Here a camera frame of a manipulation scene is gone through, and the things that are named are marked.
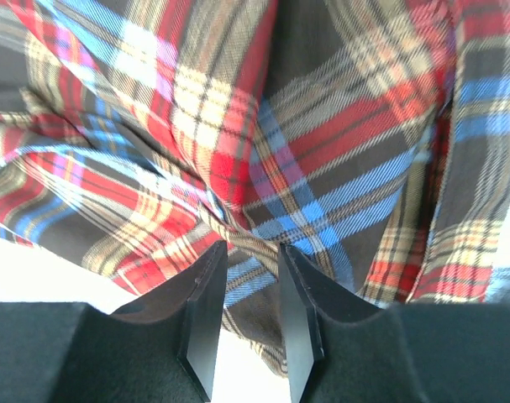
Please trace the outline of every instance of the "black plastic part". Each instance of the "black plastic part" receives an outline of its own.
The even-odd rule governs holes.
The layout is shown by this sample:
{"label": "black plastic part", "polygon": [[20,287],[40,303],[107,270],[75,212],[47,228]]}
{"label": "black plastic part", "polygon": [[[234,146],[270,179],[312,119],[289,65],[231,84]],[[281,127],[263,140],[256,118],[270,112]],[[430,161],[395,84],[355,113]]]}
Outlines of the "black plastic part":
{"label": "black plastic part", "polygon": [[111,316],[83,303],[0,303],[0,403],[209,401],[224,242]]}
{"label": "black plastic part", "polygon": [[510,305],[379,310],[287,246],[279,276],[292,403],[510,403]]}

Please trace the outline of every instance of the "tartan pattern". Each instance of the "tartan pattern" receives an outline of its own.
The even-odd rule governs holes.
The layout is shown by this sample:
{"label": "tartan pattern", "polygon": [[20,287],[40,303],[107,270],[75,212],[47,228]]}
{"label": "tartan pattern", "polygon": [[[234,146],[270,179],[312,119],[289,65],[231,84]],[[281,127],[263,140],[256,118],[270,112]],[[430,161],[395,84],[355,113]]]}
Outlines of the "tartan pattern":
{"label": "tartan pattern", "polygon": [[509,207],[510,0],[0,0],[0,237],[135,294],[223,238],[279,374],[279,243],[379,306],[495,301]]}

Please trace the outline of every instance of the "textile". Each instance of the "textile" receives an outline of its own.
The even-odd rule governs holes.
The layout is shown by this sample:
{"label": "textile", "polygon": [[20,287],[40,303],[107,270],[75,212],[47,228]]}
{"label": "textile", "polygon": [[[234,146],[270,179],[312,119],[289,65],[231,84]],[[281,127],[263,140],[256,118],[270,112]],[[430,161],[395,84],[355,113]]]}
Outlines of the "textile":
{"label": "textile", "polygon": [[510,0],[0,0],[0,237],[136,295],[223,238],[277,373],[277,244],[378,306],[510,301],[509,213]]}

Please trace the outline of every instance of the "plaid cloth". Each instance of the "plaid cloth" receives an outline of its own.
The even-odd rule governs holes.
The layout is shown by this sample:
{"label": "plaid cloth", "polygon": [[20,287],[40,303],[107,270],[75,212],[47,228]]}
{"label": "plaid cloth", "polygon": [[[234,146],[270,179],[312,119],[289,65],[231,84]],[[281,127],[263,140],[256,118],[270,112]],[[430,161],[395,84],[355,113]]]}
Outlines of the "plaid cloth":
{"label": "plaid cloth", "polygon": [[0,237],[137,295],[224,238],[281,374],[278,243],[378,306],[510,301],[510,0],[0,0]]}

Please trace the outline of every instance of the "white surface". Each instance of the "white surface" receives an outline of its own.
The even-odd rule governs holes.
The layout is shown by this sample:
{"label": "white surface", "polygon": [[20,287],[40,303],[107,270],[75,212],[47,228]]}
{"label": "white surface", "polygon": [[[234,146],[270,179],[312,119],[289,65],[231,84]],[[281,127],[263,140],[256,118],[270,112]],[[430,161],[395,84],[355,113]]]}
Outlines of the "white surface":
{"label": "white surface", "polygon": [[[0,240],[0,301],[86,301],[111,312],[133,298],[53,254]],[[221,332],[213,403],[287,403],[289,396],[287,380],[276,377],[247,342]]]}

